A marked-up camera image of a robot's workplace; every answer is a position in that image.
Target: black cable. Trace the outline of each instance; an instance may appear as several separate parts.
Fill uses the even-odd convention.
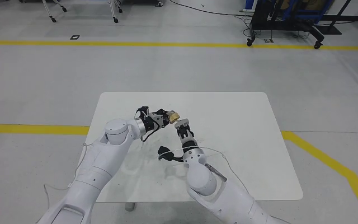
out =
[[[338,22],[336,23],[335,25],[338,25],[338,24],[351,24],[352,22],[356,22],[356,21],[350,21],[350,22]],[[330,24],[317,24],[317,25],[314,25],[314,26],[329,26]]]
[[[151,136],[151,135],[154,134],[157,130],[159,130],[159,127],[160,127],[160,126],[159,126],[158,122],[156,122],[154,119],[152,119],[152,120],[153,120],[154,123],[157,124],[157,129],[154,130],[154,131],[152,131],[151,134],[149,134],[142,142],[145,142],[145,141],[149,138],[149,136]]]
[[[205,11],[205,10],[200,10],[198,8],[193,8],[193,7],[190,7],[190,6],[186,6],[184,4],[179,4],[177,2],[174,2],[173,0],[170,0],[172,3],[174,4],[177,4],[179,6],[184,6],[184,7],[187,7],[187,8],[191,8],[192,10],[198,10],[200,12],[207,12],[207,13],[211,13],[211,14],[216,14],[216,15],[224,15],[224,16],[246,16],[246,17],[252,17],[252,16],[249,16],[249,15],[239,15],[239,14],[227,14],[227,13],[219,13],[219,12],[209,12],[209,11]]]

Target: metal frame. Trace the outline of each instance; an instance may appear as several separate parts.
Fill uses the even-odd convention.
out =
[[[255,13],[253,14],[249,26],[251,38],[247,38],[247,45],[251,46],[255,41],[255,30],[286,30],[309,32],[317,39],[314,48],[320,48],[322,45],[321,42],[324,40],[324,36],[318,30],[316,30],[314,26],[312,26],[312,23],[298,20],[296,18],[296,14],[298,13],[298,9],[302,3],[302,0],[298,0],[297,4],[291,12],[289,19],[276,21],[283,2],[284,0],[279,0],[276,7],[274,7],[274,4],[271,4],[266,0],[259,0],[257,2]],[[268,15],[272,15],[271,20],[269,21],[267,20]]]

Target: floor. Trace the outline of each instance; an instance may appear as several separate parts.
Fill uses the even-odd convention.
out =
[[[314,39],[273,33],[268,49],[40,45],[42,41],[246,44],[241,20],[166,1],[124,4],[114,24],[106,1],[63,0],[68,12],[41,3],[0,1],[0,124],[89,125],[106,91],[262,91],[282,131],[294,132],[358,173],[358,51],[301,50]],[[238,13],[243,1],[180,0]],[[326,46],[358,46],[358,24],[339,25]],[[254,44],[264,45],[270,32]],[[33,45],[4,41],[35,41]],[[64,186],[85,136],[0,134],[0,223],[34,223],[46,210],[42,184]],[[292,141],[285,141],[304,196],[261,206],[292,224],[357,223],[358,200],[347,179]],[[50,191],[51,202],[64,192]],[[97,203],[92,223],[219,223],[197,203]]]

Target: power cord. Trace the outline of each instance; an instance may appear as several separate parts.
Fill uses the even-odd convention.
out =
[[[184,6],[184,7],[187,7],[187,8],[191,8],[192,10],[197,10],[197,11],[200,11],[200,12],[206,12],[206,13],[211,13],[211,14],[216,14],[216,15],[223,15],[223,16],[247,16],[247,17],[252,17],[252,16],[249,16],[249,15],[239,15],[239,14],[228,14],[228,13],[219,13],[219,12],[210,12],[210,11],[206,11],[206,10],[201,10],[201,9],[198,9],[198,8],[194,8],[194,7],[191,7],[191,6],[186,6],[184,4],[180,4],[180,3],[177,3],[177,2],[174,2],[173,0],[170,0],[172,3],[174,4],[177,4],[179,6]]]
[[[339,24],[351,24],[352,22],[356,22],[356,21],[350,21],[350,22],[338,22],[335,25],[339,25]],[[316,24],[314,26],[329,26],[330,24]]]
[[[293,38],[301,38],[301,39],[307,39],[309,37],[309,35],[311,35],[310,33],[305,34],[305,35],[300,35],[300,31],[297,31],[297,35],[293,35]]]

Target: floor marking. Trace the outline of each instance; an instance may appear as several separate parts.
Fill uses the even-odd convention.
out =
[[[282,137],[285,140],[291,141],[293,144],[302,148],[303,150],[305,150],[306,152],[308,152],[309,154],[311,154],[312,156],[314,156],[315,158],[317,158],[318,160],[320,160],[321,162],[323,162],[324,164],[329,166],[331,169],[333,169],[337,173],[344,176],[347,179],[348,183],[351,185],[351,188],[352,188],[354,194],[356,195],[356,198],[358,199],[358,176],[357,176],[357,174],[355,174],[352,170],[343,166],[342,164],[340,164],[339,162],[337,162],[332,157],[325,154],[318,148],[316,148],[313,145],[311,145],[310,143],[306,142],[305,140],[303,140],[302,138],[297,136],[295,133],[287,132],[287,131],[282,131],[281,133],[282,133]]]
[[[52,46],[160,46],[187,48],[249,48],[247,44],[227,43],[174,43],[174,42],[108,42],[108,41],[17,41],[0,40],[0,45],[52,45]],[[256,49],[314,50],[312,45],[253,44]],[[321,46],[319,50],[358,50],[358,46]]]
[[[89,126],[0,124],[0,134],[63,134],[85,136],[89,129]],[[344,176],[358,199],[358,176],[352,170],[306,142],[295,133],[281,131],[281,134],[285,140],[291,141],[293,144],[307,151],[334,171]]]
[[[75,134],[87,135],[89,126],[0,124],[3,134]]]

